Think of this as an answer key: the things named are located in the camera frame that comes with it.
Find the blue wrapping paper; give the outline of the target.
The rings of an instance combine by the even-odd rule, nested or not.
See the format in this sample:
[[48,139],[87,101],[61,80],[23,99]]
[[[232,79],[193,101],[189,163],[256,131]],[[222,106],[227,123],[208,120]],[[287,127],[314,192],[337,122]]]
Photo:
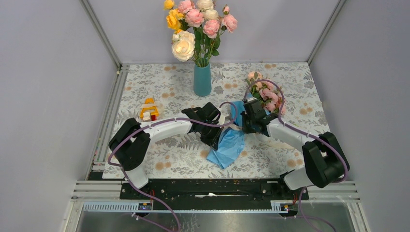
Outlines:
[[238,158],[244,146],[243,131],[229,127],[222,132],[218,149],[211,149],[206,159],[221,169],[226,169]]

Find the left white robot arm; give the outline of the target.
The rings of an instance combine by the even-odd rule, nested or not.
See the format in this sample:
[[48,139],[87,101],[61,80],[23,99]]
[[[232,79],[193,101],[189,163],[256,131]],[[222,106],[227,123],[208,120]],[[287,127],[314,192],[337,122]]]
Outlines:
[[175,117],[157,121],[138,122],[127,119],[108,146],[132,185],[132,193],[139,199],[149,195],[148,176],[142,163],[150,145],[182,134],[198,133],[202,143],[218,149],[223,127],[219,126],[221,112],[212,103],[203,107],[183,109]]

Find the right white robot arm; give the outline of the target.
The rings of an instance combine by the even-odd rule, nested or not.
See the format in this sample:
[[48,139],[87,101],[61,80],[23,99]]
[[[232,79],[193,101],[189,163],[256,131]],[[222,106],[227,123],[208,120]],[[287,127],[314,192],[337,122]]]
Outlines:
[[303,155],[303,168],[281,175],[283,182],[277,186],[281,198],[291,198],[302,187],[324,188],[347,176],[349,163],[332,133],[313,135],[303,131],[274,113],[268,115],[258,100],[245,100],[244,109],[241,113],[244,133],[277,139]]

